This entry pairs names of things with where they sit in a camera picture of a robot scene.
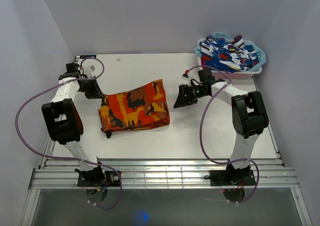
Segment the orange camouflage trousers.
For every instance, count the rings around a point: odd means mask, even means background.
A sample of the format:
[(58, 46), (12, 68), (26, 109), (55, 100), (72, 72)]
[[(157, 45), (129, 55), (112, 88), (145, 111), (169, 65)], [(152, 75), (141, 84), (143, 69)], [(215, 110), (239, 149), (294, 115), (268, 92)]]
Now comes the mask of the orange camouflage trousers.
[(125, 92), (106, 94), (98, 110), (101, 131), (151, 130), (170, 124), (170, 112), (162, 79)]

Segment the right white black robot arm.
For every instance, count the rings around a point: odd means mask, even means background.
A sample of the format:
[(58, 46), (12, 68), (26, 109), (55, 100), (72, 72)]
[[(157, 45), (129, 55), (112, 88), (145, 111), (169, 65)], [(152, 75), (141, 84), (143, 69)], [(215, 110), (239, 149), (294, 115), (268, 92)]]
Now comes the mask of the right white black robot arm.
[(259, 136), (269, 125), (269, 118), (262, 94), (259, 91), (244, 91), (232, 86), (226, 76), (216, 79), (212, 69), (198, 71), (199, 80), (190, 76), (189, 70), (182, 75), (188, 81), (178, 88), (175, 109), (194, 105), (202, 97), (220, 99), (231, 107), (232, 125), (236, 132), (232, 154), (223, 170), (212, 170), (207, 176), (212, 186), (249, 185), (258, 181), (251, 169), (251, 155)]

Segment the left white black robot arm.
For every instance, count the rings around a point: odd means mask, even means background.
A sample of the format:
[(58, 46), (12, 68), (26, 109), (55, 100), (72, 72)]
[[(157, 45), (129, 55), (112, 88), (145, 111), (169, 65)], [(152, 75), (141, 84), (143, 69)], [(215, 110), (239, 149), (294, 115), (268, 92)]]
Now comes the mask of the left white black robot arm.
[(60, 86), (53, 99), (42, 105), (41, 111), (51, 140), (63, 145), (74, 158), (79, 159), (79, 169), (75, 171), (80, 178), (101, 186), (106, 181), (106, 173), (100, 166), (87, 163), (90, 157), (81, 144), (84, 126), (74, 103), (78, 92), (84, 93), (89, 100), (104, 98), (94, 71), (93, 65), (66, 64), (66, 72), (58, 78)]

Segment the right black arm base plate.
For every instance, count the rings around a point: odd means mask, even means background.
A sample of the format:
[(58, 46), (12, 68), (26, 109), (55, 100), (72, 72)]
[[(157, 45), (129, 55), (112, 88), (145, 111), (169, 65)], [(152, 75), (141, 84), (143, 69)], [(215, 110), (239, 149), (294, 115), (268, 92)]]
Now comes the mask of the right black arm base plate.
[(244, 183), (245, 186), (254, 186), (256, 184), (252, 170), (235, 175), (231, 175), (226, 170), (211, 170), (209, 171), (209, 179), (211, 186), (238, 186), (241, 183)]

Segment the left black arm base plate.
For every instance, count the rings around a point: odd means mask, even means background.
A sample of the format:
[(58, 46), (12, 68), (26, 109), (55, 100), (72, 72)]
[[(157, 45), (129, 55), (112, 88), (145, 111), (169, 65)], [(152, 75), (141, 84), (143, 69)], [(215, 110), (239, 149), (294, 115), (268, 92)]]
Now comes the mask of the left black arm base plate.
[(92, 182), (84, 180), (80, 175), (78, 176), (76, 185), (78, 187), (102, 187), (107, 185), (108, 187), (119, 187), (120, 178), (114, 171), (105, 171), (105, 182), (100, 184), (94, 184)]

